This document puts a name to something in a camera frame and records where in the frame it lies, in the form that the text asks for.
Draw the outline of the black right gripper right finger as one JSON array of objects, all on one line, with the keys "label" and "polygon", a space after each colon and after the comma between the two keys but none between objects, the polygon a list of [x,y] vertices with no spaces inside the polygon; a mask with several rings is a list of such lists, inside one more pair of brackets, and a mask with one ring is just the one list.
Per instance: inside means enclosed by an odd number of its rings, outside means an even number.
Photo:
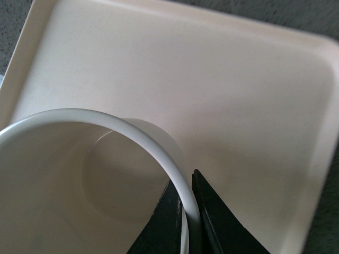
[{"label": "black right gripper right finger", "polygon": [[198,169],[192,175],[192,190],[201,216],[203,253],[269,253]]}]

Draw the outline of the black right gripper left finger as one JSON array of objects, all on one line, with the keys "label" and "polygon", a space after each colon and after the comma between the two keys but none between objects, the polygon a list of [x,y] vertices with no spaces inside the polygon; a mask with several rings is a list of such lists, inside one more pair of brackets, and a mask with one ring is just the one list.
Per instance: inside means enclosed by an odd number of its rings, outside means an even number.
[{"label": "black right gripper left finger", "polygon": [[182,202],[169,181],[140,235],[128,253],[180,253]]}]

